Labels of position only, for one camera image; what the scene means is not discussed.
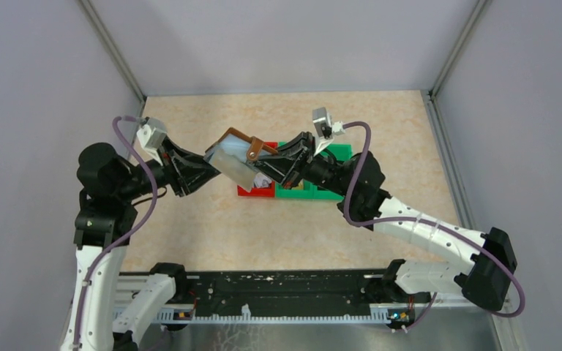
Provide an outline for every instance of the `red lego brick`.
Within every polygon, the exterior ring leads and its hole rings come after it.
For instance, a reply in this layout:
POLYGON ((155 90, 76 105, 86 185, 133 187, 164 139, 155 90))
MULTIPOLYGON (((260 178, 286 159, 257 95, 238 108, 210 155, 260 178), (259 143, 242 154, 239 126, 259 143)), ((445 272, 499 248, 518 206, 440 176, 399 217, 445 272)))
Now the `red lego brick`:
MULTIPOLYGON (((271 148, 277 148, 277 143, 266 141, 264 144, 271 148)), ((238 196, 246 197, 274 197, 274 182, 267 188, 252 188, 250 192, 238 186, 238 196)))

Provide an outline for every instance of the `gray wall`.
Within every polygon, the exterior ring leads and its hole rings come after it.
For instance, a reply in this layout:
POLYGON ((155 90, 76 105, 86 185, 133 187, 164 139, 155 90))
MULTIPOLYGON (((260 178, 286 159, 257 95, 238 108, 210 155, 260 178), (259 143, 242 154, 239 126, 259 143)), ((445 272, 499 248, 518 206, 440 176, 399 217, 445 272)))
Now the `gray wall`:
POLYGON ((476 0, 96 0, 148 95, 431 88, 476 0))
POLYGON ((138 112, 75 1, 0 1, 0 350, 55 350, 74 287, 79 152, 138 112))
POLYGON ((494 1, 438 104, 476 221, 512 237, 531 350, 562 350, 562 1, 494 1))

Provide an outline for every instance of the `black end effector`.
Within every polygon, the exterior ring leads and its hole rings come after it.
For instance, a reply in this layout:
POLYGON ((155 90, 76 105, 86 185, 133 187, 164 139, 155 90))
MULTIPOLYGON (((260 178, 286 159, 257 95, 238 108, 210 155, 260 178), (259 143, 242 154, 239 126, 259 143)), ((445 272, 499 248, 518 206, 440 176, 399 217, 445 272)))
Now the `black end effector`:
MULTIPOLYGON (((348 161, 339 162, 334 157, 315 153, 315 140, 309 132, 302 132, 291 142, 277 148, 277 155, 260 156, 254 167, 284 188, 298 185, 300 180, 310 181, 320 188, 345 196, 361 154, 348 161)), ((381 215, 378 209, 391 195, 381 189, 385 176, 378 161, 368 151, 359 179, 356 182, 350 215, 355 221, 367 221, 381 215)), ((342 211, 344 199, 337 207, 342 211)))
MULTIPOLYGON (((509 236, 498 228, 483 234, 484 249, 514 273, 518 262, 509 236)), ((470 302, 489 311, 500 311, 505 303, 507 290, 512 282, 505 273, 485 254, 473 255, 475 266, 466 276, 460 274, 454 281, 462 288, 462 295, 470 302)))
POLYGON ((203 156, 180 148, 168 137, 158 148, 158 154, 167 182, 179 197, 192 194, 220 174, 203 156))
MULTIPOLYGON (((88 146, 78 157, 76 176, 83 191, 92 199, 105 198, 129 202, 151 192, 151 183, 143 168, 133 166, 108 143, 88 146)), ((146 162, 158 187, 166 186, 165 170, 158 162, 146 162)))
POLYGON ((279 146, 278 154, 259 156, 253 167, 273 181, 289 189, 304 178, 308 165, 314 159, 314 139, 309 132, 302 132, 292 141, 279 146))

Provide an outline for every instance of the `purple cable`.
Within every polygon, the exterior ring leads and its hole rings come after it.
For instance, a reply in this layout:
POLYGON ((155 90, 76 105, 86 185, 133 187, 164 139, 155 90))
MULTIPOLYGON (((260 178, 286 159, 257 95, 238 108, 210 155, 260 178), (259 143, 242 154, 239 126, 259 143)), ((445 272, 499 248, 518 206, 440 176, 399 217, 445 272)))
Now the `purple cable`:
MULTIPOLYGON (((363 169, 365 159, 367 158, 367 152, 370 149, 370 143, 372 140, 372 130, 367 123, 363 121, 356 121, 356 122, 346 123, 343 125, 344 129, 352 128, 352 127, 363 127, 365 129, 365 144, 363 145, 363 151, 361 152, 361 156, 359 156, 359 160, 356 163, 356 170, 354 171, 354 174, 350 179, 350 184, 348 185, 348 191, 345 193, 345 198, 348 199, 348 201, 345 201, 343 204, 343 216, 345 217, 345 220, 348 222, 348 224, 353 225, 354 227, 365 227, 367 225, 384 223, 384 222, 419 222, 422 224, 427 224, 434 228, 437 227, 439 230, 444 231, 445 233, 453 236, 454 238, 463 241, 473 249, 481 252, 482 254, 485 254, 497 265, 497 267, 499 267, 499 269, 501 269, 505 273, 507 278, 512 281, 514 287, 516 287, 516 290, 518 291, 518 295, 520 297, 520 302, 518 304, 518 308, 516 309, 516 311, 512 313, 503 313, 503 312, 494 312, 494 311, 489 311, 489 312, 494 314, 495 316, 506 317, 506 318, 519 316, 522 313, 522 311, 524 311, 526 305, 525 292, 522 289, 522 285, 518 282, 518 279, 514 277, 514 274, 512 274, 509 271, 509 269, 507 269, 507 267, 500 260, 498 260, 498 258, 496 258, 493 254, 491 254, 489 251, 487 251, 480 245, 477 245, 474 242, 472 242, 471 239, 466 238, 464 235, 459 234, 455 230, 451 230, 447 227, 439 227, 438 223, 436 222, 429 221, 427 219, 420 219, 419 221, 417 221, 416 217, 409 217, 409 216, 386 217, 386 218, 372 219, 370 221, 365 221, 365 222, 355 222, 352 220, 352 218, 350 218, 350 199, 352 198, 352 192, 354 191, 356 182, 359 180, 359 174, 363 169)), ((424 310, 424 313, 421 315, 421 317, 425 315, 425 312, 427 312, 427 310, 432 306, 433 302, 434 302, 434 298, 432 298, 432 301, 430 301, 430 305, 428 305, 428 307, 424 310)))
POLYGON ((421 314, 419 315, 419 318, 417 318, 413 324, 409 325, 406 328, 406 331, 411 331, 411 329, 415 328, 417 325, 419 325, 419 323, 425 318, 425 315, 427 314, 427 312, 432 308, 432 305, 434 304, 434 301, 436 301, 436 295, 438 295, 437 292, 434 292, 432 294, 432 299, 430 300, 430 303, 427 304, 427 306, 425 306, 425 309, 423 309, 423 311, 421 311, 421 314))
MULTIPOLYGON (((143 216, 143 218, 141 218, 141 221, 139 223, 137 223, 134 227, 132 227, 132 229, 130 231, 128 231, 128 233, 123 234, 119 239, 114 241, 111 245, 107 246, 106 249, 104 249, 104 250, 102 250, 102 252, 100 252, 98 257, 96 257, 96 259, 91 263, 91 265, 87 269, 87 273, 85 274, 85 279, 83 280, 84 282, 90 282, 91 281, 91 275, 94 273, 94 270, 96 269, 96 266, 98 266, 98 263, 100 263, 100 260, 107 253, 109 253, 112 249, 115 249, 117 246, 119 246, 124 241, 128 240, 128 238, 130 238, 132 236, 132 234, 136 233, 136 231, 139 230, 145 224, 145 222, 147 222, 147 220, 151 216, 152 211, 154 210, 154 207, 156 207, 156 200, 158 199, 158 186, 156 185, 156 179, 154 179, 154 174, 151 172, 151 170, 149 169, 149 167, 145 163, 145 161, 143 161, 143 158, 141 157, 141 155, 139 155, 139 153, 135 150, 135 148, 132 147, 132 145, 130 145, 130 143, 128 142, 126 137, 119 130, 117 122, 119 122, 122 119, 124 121, 128 121, 128 122, 138 122, 138 120, 134 117, 131 117, 131 116, 125 116, 123 118, 120 117, 120 116, 115 117, 113 119, 113 130, 115 131, 115 134, 117 135, 117 138, 119 139, 119 141, 121 141, 121 143, 124 144, 124 146, 126 146, 126 149, 128 150, 128 152, 130 152, 130 154, 132 154, 135 157, 135 159, 137 159, 137 162, 139 162, 139 165, 141 165, 141 167, 143 168, 143 171, 148 176, 149 182, 151 184, 151 202, 150 202, 149 208, 148 208, 145 216, 143 216)), ((86 295, 86 293, 87 293, 87 286, 83 285, 80 289, 80 295, 78 296, 78 305, 76 307, 76 318, 75 318, 75 321, 74 321, 74 343, 73 344, 74 344, 75 350, 78 350, 78 345, 79 345, 79 342, 80 342, 80 327, 81 327, 81 322, 83 320, 83 306, 85 306, 85 295, 86 295)))

